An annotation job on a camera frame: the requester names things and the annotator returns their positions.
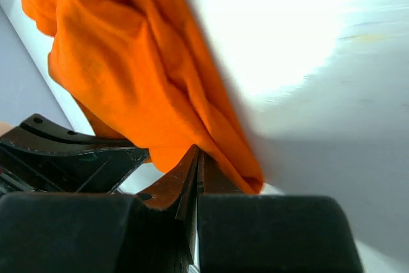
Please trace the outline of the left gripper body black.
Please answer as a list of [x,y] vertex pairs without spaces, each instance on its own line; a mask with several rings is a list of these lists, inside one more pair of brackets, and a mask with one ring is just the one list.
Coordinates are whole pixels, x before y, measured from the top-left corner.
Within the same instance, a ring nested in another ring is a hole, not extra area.
[[1,147],[1,192],[78,192],[90,181],[86,169],[75,157],[37,155]]

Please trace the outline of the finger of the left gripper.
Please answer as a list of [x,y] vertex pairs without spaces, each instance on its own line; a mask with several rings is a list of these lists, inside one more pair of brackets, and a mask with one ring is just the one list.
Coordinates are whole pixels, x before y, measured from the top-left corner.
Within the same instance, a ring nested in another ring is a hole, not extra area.
[[1,136],[1,147],[53,157],[75,157],[93,170],[78,192],[112,193],[148,158],[148,151],[125,139],[107,139],[68,130],[33,114]]

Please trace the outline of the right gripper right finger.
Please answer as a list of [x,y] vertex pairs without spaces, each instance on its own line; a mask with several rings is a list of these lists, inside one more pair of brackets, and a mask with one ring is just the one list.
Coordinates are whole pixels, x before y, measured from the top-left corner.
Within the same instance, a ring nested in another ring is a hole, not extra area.
[[197,188],[201,194],[242,194],[207,153],[201,152],[197,165]]

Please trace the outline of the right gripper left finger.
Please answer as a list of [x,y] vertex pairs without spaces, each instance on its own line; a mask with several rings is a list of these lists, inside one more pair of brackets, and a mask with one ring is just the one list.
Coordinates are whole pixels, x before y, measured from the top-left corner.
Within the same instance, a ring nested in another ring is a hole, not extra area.
[[148,208],[174,214],[176,219],[185,219],[195,194],[198,147],[191,146],[181,161],[149,187],[136,196]]

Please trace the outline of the orange t shirt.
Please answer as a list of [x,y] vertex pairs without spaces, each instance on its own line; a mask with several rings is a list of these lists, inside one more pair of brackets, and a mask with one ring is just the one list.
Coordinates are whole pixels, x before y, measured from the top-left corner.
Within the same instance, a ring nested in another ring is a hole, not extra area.
[[95,133],[149,151],[167,173],[195,145],[241,190],[264,182],[186,0],[21,0],[54,39],[50,76]]

